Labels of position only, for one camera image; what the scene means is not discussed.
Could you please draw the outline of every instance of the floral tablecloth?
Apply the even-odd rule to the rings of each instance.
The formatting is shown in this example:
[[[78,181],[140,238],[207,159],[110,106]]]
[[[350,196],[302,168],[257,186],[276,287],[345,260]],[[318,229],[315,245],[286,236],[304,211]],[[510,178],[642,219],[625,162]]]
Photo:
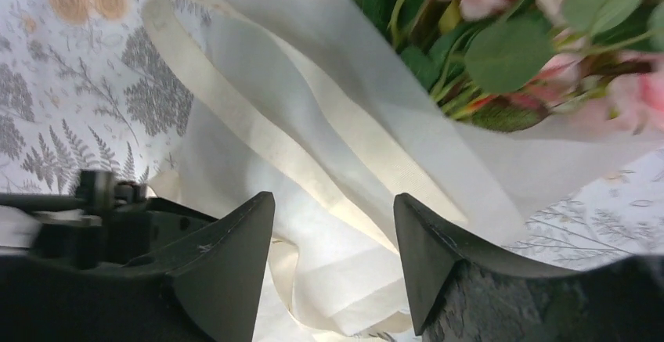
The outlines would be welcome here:
[[[68,193],[81,167],[141,182],[177,167],[193,97],[151,45],[144,2],[0,0],[2,192]],[[178,6],[194,37],[210,24]],[[533,215],[508,249],[577,269],[662,254],[663,195],[664,149]]]

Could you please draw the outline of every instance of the cream ribbon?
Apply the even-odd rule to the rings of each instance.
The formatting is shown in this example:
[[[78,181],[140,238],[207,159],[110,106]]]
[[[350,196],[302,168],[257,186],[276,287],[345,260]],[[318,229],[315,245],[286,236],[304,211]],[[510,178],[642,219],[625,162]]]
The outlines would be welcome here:
[[[308,82],[332,128],[393,195],[410,193],[444,218],[462,225],[467,223],[459,208],[387,131],[307,56],[238,13],[224,0],[191,1],[262,29]],[[178,21],[171,0],[149,0],[143,8],[143,22],[157,51],[175,76],[235,135],[298,183],[332,215],[389,250],[397,251],[396,241],[389,239],[371,217],[344,195],[316,160],[265,118],[216,69]]]

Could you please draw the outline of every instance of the black mechanical part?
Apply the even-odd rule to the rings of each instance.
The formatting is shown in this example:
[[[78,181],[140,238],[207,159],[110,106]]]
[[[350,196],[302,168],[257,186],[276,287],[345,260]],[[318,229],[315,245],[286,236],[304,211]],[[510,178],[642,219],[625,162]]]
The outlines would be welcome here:
[[[664,340],[662,256],[576,272],[495,246],[408,194],[394,212],[423,342]]]
[[[252,340],[271,193],[217,220],[146,199],[144,185],[115,182],[111,173],[83,171],[80,180],[67,202],[0,199],[42,223],[25,254],[0,251],[2,340]],[[38,213],[74,204],[83,210],[78,220]]]

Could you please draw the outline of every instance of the flower bouquet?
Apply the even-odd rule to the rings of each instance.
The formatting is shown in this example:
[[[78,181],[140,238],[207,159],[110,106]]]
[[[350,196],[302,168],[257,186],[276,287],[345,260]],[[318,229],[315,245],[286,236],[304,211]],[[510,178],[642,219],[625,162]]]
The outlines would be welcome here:
[[[455,121],[664,127],[662,0],[354,1]]]

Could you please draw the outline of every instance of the wrapping paper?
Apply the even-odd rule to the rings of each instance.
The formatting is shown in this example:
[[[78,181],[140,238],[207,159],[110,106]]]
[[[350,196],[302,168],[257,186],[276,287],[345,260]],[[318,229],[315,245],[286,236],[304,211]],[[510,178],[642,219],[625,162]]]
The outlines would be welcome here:
[[[656,149],[656,136],[629,145],[626,138],[614,138],[599,150],[565,130],[549,130],[549,137],[536,136],[546,141],[533,141],[452,126],[349,0],[226,1],[320,65],[470,216],[475,225],[469,228],[480,235],[571,268],[662,252],[664,177],[659,172],[664,162],[653,153],[615,171]],[[76,169],[99,167],[141,181],[157,175],[152,184],[160,194],[217,217],[259,190],[273,191],[275,240],[255,340],[343,340],[325,329],[409,340],[407,332],[382,333],[409,327],[398,256],[321,207],[220,124],[210,106],[194,99],[151,44],[140,18],[145,3],[2,0],[3,191],[67,193]],[[255,38],[229,31],[228,18],[191,1],[175,0],[175,12],[234,85],[265,81],[250,72],[252,67],[269,71],[257,61],[261,48],[247,43]],[[237,43],[244,45],[235,48],[234,57],[225,57],[223,50]],[[245,52],[244,58],[237,50]],[[242,59],[253,63],[233,62]],[[273,111],[295,109],[296,102],[272,105]],[[313,127],[320,137],[333,131]],[[450,137],[463,141],[465,149],[455,151],[457,141]],[[356,187],[363,192],[355,193],[388,215],[392,191],[372,171],[358,166],[342,145],[309,141],[320,155],[333,150],[318,160],[344,175],[344,194]],[[606,179],[566,196],[610,171]],[[522,216],[532,213],[526,224],[530,236],[510,241]],[[379,227],[389,235],[389,225]]]

